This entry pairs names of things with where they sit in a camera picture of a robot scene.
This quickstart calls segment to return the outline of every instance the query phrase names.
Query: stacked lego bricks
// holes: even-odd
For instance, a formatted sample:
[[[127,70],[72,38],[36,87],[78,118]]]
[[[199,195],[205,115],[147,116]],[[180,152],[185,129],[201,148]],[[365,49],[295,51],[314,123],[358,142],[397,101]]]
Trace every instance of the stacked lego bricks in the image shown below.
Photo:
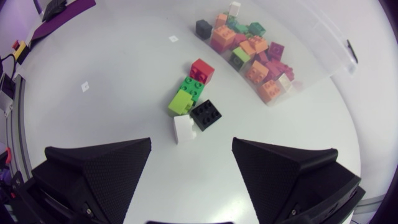
[[[196,23],[196,33],[210,38],[211,47],[219,54],[229,53],[228,62],[257,88],[265,103],[272,102],[292,89],[293,69],[281,62],[285,47],[263,38],[265,28],[258,22],[249,25],[237,20],[241,4],[232,2],[229,11],[218,14],[215,27],[207,21]]]
[[[194,122],[204,131],[221,117],[220,112],[210,100],[206,100],[192,109],[205,85],[210,82],[214,71],[215,69],[202,59],[196,60],[191,66],[189,77],[184,79],[177,90],[177,94],[170,102],[169,110],[174,115],[174,131],[177,143],[189,141],[196,137],[196,132],[192,131]]]

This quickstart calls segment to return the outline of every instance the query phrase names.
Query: clear plastic bin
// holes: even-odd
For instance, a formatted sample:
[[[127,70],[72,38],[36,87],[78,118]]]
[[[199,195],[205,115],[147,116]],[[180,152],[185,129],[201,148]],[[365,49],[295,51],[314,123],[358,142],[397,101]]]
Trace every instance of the clear plastic bin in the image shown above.
[[[227,13],[231,3],[229,0],[197,1],[195,19],[207,21],[213,26],[214,32],[216,17]],[[348,47],[347,39],[313,1],[247,0],[239,3],[241,6],[236,17],[237,22],[243,25],[260,23],[266,30],[262,37],[267,40],[268,45],[275,42],[285,47],[280,62],[293,69],[294,79],[290,82],[290,88],[284,89],[285,85],[280,86],[280,82],[277,82],[279,77],[274,78],[280,94],[271,100],[263,99],[267,105],[284,101],[322,78],[336,73],[351,75],[356,71],[356,60]],[[212,38],[213,35],[204,41],[211,46]],[[220,57],[229,60],[232,50],[226,50]],[[259,93],[259,86],[265,85],[269,77],[258,84],[248,79],[245,74],[253,63],[254,59],[250,60],[238,73],[246,80],[247,85]]]

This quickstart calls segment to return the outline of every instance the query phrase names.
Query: white table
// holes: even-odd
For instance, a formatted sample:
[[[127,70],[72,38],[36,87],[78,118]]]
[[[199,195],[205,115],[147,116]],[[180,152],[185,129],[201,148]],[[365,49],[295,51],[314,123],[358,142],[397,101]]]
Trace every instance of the white table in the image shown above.
[[[334,147],[338,162],[360,175],[356,131],[329,78],[268,107],[195,36],[194,13],[186,1],[97,1],[37,44],[22,74],[32,167],[45,160],[47,146],[150,136],[152,152],[125,223],[257,223],[231,152],[234,136],[304,149]],[[171,42],[172,35],[179,40]],[[215,68],[198,103],[210,99],[223,117],[204,132],[194,126],[197,138],[176,145],[167,105],[197,58]]]

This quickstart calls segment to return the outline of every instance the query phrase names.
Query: black cable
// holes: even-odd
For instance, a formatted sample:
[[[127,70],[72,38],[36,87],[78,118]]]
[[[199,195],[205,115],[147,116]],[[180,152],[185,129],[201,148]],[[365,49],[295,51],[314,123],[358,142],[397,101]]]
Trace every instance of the black cable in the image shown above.
[[[9,54],[3,59],[0,58],[0,64],[2,64],[2,61],[4,61],[5,59],[7,59],[10,56],[12,56],[12,58],[14,59],[14,66],[12,68],[12,74],[11,74],[11,80],[12,80],[12,78],[14,78],[15,69],[16,69],[16,66],[17,66],[17,60],[15,59],[15,56],[13,54]]]

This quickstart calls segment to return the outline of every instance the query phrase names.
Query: white lego brick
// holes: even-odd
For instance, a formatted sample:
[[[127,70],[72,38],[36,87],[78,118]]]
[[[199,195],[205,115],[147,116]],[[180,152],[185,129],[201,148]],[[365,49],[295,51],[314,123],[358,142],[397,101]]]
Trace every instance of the white lego brick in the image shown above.
[[[230,5],[229,5],[229,12],[228,12],[228,15],[229,16],[234,16],[234,17],[236,17],[236,16],[238,16],[238,12],[239,12],[239,8],[241,7],[241,3],[239,3],[239,2],[232,2]]]
[[[192,131],[193,119],[189,115],[174,117],[174,132],[177,144],[196,138],[197,133]]]
[[[292,82],[287,78],[286,74],[282,74],[278,80],[275,81],[276,85],[280,88],[282,92],[287,92],[292,87]]]

